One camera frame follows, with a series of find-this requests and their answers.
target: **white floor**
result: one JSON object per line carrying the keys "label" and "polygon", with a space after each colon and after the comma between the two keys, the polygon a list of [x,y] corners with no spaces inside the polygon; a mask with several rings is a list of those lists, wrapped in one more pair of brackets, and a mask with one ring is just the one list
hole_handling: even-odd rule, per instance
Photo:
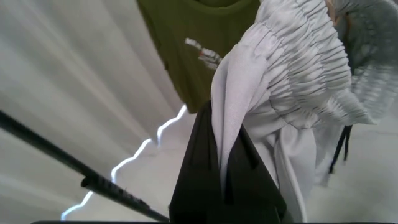
{"label": "white floor", "polygon": [[[157,148],[124,166],[118,185],[168,214],[195,116],[185,114],[169,126]],[[398,103],[379,126],[354,126],[345,166],[338,164],[328,188],[315,187],[308,201],[310,222],[398,222]],[[69,220],[149,220],[94,195]]]}

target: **white curtain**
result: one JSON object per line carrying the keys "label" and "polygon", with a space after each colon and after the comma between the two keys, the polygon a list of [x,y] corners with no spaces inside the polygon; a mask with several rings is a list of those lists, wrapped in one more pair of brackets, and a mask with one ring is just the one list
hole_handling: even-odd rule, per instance
{"label": "white curtain", "polygon": [[[0,0],[0,109],[110,178],[182,107],[132,0]],[[59,219],[82,176],[0,131],[0,223]]]}

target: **light gray fabric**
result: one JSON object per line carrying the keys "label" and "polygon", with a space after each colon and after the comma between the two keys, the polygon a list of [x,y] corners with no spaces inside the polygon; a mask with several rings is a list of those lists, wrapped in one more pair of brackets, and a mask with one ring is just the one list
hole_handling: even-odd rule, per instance
{"label": "light gray fabric", "polygon": [[263,1],[220,63],[211,103],[222,188],[244,123],[295,222],[307,221],[304,201],[315,181],[314,125],[379,119],[351,92],[347,54],[323,0]]}
{"label": "light gray fabric", "polygon": [[[349,12],[352,24],[346,49],[353,71],[351,91],[378,123],[398,92],[398,7],[390,0],[334,0],[334,5],[337,16]],[[340,38],[346,22],[340,21],[336,28]],[[319,184],[328,183],[328,168],[342,129],[328,123],[316,127]]]}

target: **black metal rod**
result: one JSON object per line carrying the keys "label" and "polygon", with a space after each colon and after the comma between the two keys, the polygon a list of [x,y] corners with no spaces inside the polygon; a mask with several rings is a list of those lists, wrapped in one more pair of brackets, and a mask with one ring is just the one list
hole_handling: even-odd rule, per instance
{"label": "black metal rod", "polygon": [[150,209],[150,206],[141,199],[136,198],[129,192],[99,175],[84,178],[81,182],[81,186],[149,218],[153,218],[159,222],[169,222],[167,217]]}
{"label": "black metal rod", "polygon": [[93,169],[8,116],[2,110],[0,110],[0,128],[84,176],[97,174]]}

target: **drawstring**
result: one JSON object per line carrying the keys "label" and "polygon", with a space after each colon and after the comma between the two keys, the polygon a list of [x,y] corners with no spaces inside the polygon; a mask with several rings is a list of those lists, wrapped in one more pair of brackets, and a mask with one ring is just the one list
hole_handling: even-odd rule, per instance
{"label": "drawstring", "polygon": [[332,160],[332,162],[330,164],[330,167],[329,167],[329,174],[332,174],[333,171],[334,171],[333,169],[334,169],[334,166],[335,166],[335,164],[337,162],[338,156],[340,155],[340,151],[341,151],[341,148],[343,147],[344,140],[346,141],[345,142],[345,151],[344,151],[344,161],[347,161],[349,137],[351,136],[352,128],[353,128],[352,125],[344,127],[343,132],[340,135],[340,139],[338,140],[338,144],[337,144],[337,147],[336,147],[335,155],[333,156],[333,160]]}

